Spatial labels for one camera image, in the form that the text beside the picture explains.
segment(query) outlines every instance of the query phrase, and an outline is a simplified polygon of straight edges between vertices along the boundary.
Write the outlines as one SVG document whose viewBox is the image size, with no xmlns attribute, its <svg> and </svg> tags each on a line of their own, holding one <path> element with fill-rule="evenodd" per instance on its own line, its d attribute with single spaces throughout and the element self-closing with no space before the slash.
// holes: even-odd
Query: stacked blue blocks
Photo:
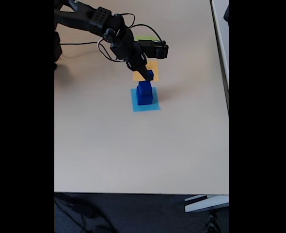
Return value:
<svg viewBox="0 0 286 233">
<path fill-rule="evenodd" d="M 147 72 L 149 76 L 151 76 L 151 80 L 153 80 L 154 79 L 153 71 L 148 70 Z M 153 93 L 150 81 L 139 82 L 139 85 L 137 86 L 137 101 L 138 105 L 152 104 Z"/>
</svg>

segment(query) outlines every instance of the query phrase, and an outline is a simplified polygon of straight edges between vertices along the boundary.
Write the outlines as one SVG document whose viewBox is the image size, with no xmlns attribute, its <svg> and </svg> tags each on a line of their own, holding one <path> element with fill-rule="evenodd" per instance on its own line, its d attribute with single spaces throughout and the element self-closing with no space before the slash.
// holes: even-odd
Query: table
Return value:
<svg viewBox="0 0 286 233">
<path fill-rule="evenodd" d="M 106 60 L 93 44 L 63 46 L 55 71 L 55 192 L 228 195 L 229 120 L 210 2 L 82 2 L 134 13 L 169 53 L 152 83 L 161 109 L 134 113 L 137 83 L 126 64 Z M 61 43 L 99 39 L 63 25 L 56 31 Z"/>
</svg>

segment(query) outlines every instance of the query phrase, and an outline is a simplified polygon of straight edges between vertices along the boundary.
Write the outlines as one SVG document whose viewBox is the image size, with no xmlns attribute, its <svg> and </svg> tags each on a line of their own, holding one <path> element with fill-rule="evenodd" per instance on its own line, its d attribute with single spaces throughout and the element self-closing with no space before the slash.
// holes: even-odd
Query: black cable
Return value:
<svg viewBox="0 0 286 233">
<path fill-rule="evenodd" d="M 128 27 L 128 28 L 131 28 L 132 26 L 133 26 L 133 24 L 134 24 L 134 21 L 135 21 L 135 15 L 134 14 L 132 14 L 132 13 L 122 13 L 122 14 L 120 14 L 121 16 L 126 16 L 126 15 L 132 15 L 133 16 L 133 22 L 132 22 L 132 24 Z"/>
<path fill-rule="evenodd" d="M 96 44 L 96 42 L 84 42 L 84 43 L 61 43 L 60 45 L 88 45 L 88 44 Z"/>
<path fill-rule="evenodd" d="M 116 60 L 113 60 L 110 55 L 109 55 L 109 57 L 107 57 L 107 56 L 101 51 L 100 46 L 99 46 L 99 45 L 102 45 L 101 42 L 102 42 L 103 40 L 104 40 L 104 39 L 101 39 L 101 40 L 99 40 L 98 43 L 97 43 L 97 44 L 98 44 L 98 49 L 99 49 L 100 53 L 102 53 L 103 56 L 105 56 L 106 59 L 108 59 L 108 60 L 110 60 L 110 61 L 112 61 L 112 62 L 125 62 L 125 61 L 116 61 Z"/>
<path fill-rule="evenodd" d="M 161 40 L 161 37 L 158 35 L 158 33 L 157 33 L 152 27 L 150 27 L 150 26 L 148 26 L 148 25 L 146 25 L 146 24 L 136 24 L 136 25 L 133 25 L 131 28 L 134 28 L 134 27 L 137 27 L 137 26 L 145 26 L 145 27 L 148 27 L 150 30 L 152 30 L 152 31 L 156 34 L 156 36 L 159 38 L 159 40 L 160 40 L 162 46 L 164 47 L 164 44 L 163 44 L 163 42 L 162 42 L 162 40 Z"/>
<path fill-rule="evenodd" d="M 55 201 L 55 204 L 56 206 L 59 208 L 59 210 L 61 210 L 62 213 L 64 213 L 65 215 L 67 215 L 73 222 L 76 223 L 76 225 L 78 225 L 80 228 L 82 228 L 84 231 L 87 231 L 83 226 L 81 226 L 78 222 L 76 222 L 72 217 L 71 215 L 69 215 L 66 211 L 64 211 L 58 204 L 57 202 Z"/>
<path fill-rule="evenodd" d="M 60 45 L 88 45 L 88 44 L 96 44 L 98 42 L 85 42 L 85 43 L 61 43 Z M 106 54 L 111 58 L 111 56 L 109 55 L 108 51 L 105 49 L 105 47 L 100 44 L 102 46 L 102 48 L 104 49 L 104 51 L 106 52 Z"/>
</svg>

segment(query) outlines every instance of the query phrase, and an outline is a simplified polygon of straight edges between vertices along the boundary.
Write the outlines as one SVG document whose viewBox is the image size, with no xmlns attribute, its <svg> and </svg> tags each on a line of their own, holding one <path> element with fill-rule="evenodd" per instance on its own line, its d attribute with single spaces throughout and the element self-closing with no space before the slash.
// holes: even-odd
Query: robotic arm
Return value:
<svg viewBox="0 0 286 233">
<path fill-rule="evenodd" d="M 73 9 L 74 12 L 60 11 L 63 4 Z M 150 77 L 145 66 L 146 57 L 164 59 L 168 55 L 169 47 L 165 41 L 161 39 L 159 42 L 134 41 L 132 31 L 125 25 L 122 15 L 112 16 L 111 11 L 102 7 L 95 9 L 76 0 L 55 0 L 55 29 L 57 23 L 101 36 L 103 40 L 111 44 L 111 50 L 119 60 L 125 60 L 130 70 L 138 71 L 147 81 L 150 81 Z M 57 39 L 55 38 L 55 44 L 57 43 L 60 47 L 59 42 L 58 36 Z"/>
</svg>

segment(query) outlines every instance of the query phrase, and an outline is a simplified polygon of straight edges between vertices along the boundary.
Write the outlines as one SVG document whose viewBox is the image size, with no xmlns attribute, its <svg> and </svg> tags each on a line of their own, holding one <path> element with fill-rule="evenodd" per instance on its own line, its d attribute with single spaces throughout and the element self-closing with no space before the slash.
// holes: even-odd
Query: orange paper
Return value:
<svg viewBox="0 0 286 233">
<path fill-rule="evenodd" d="M 158 82 L 158 61 L 147 61 L 146 65 L 147 70 L 152 70 L 154 73 L 154 82 Z M 142 75 L 134 71 L 133 72 L 133 80 L 138 82 L 138 81 L 145 81 L 145 79 L 142 77 Z"/>
</svg>

